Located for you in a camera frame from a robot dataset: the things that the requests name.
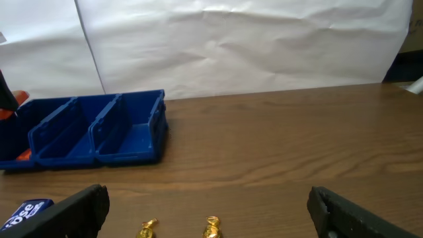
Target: orange object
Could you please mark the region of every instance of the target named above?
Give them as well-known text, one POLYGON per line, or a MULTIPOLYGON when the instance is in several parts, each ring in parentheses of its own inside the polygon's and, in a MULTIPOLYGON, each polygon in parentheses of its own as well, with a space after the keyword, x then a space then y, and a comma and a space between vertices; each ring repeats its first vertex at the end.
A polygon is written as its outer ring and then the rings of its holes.
MULTIPOLYGON (((15 96, 16 101, 18 101, 19 106, 24 103, 29 97, 29 94, 25 91, 13 91, 13 96, 15 96)), ((0 120, 8 119, 10 116, 12 116, 15 112, 0 109, 0 120)))
POLYGON ((31 149, 27 149, 26 151, 24 151, 24 153, 21 153, 21 155, 19 155, 16 158, 16 160, 27 161, 27 160, 29 160, 30 155, 31 155, 31 149))

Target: blue storage tray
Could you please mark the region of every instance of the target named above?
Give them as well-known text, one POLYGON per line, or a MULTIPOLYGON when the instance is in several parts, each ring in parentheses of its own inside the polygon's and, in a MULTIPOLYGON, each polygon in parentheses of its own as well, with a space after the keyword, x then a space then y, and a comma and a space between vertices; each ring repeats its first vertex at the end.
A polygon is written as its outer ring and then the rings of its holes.
POLYGON ((107 164, 154 163, 167 129, 164 91, 116 95, 90 128, 96 158, 107 164))
POLYGON ((0 169, 28 169, 35 161, 18 161, 17 157, 30 148, 28 133, 69 99, 36 99, 22 105, 15 115, 0 120, 0 169))
POLYGON ((37 99, 0 121, 0 169, 151 163, 167 121, 163 90, 37 99), (28 148, 28 161, 16 158, 28 148))

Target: wooden table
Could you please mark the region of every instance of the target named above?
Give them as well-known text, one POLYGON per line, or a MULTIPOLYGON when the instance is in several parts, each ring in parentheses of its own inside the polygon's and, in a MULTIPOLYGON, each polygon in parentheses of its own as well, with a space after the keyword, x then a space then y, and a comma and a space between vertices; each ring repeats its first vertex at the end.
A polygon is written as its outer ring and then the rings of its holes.
POLYGON ((390 85, 168 100, 159 165, 0 177, 0 221, 31 198, 56 202, 100 183, 110 213, 99 237, 316 237, 306 208, 325 186, 423 236, 423 101, 390 85))

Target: white paper backdrop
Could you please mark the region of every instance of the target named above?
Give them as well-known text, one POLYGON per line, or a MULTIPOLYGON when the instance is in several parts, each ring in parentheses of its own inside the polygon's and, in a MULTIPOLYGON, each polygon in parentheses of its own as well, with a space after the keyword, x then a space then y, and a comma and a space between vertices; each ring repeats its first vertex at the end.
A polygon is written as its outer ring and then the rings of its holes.
POLYGON ((74 0, 0 0, 0 32, 11 90, 32 98, 104 93, 74 0))
POLYGON ((107 93, 168 99, 381 82, 411 0, 78 0, 107 93))

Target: gold wrapped candy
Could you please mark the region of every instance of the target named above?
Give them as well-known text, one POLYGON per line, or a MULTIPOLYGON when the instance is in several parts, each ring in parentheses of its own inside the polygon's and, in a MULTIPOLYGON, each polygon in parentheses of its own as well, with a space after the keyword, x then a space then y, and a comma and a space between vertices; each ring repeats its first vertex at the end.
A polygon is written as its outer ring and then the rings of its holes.
POLYGON ((153 226, 159 221, 152 219, 148 222, 143 222, 143 229, 137 233, 136 238, 153 238, 153 226))
POLYGON ((215 216, 210 216, 207 218, 207 222, 209 223, 209 225, 207 225, 206 229, 203 232, 203 238, 221 238, 222 232, 219 228, 219 218, 215 216))

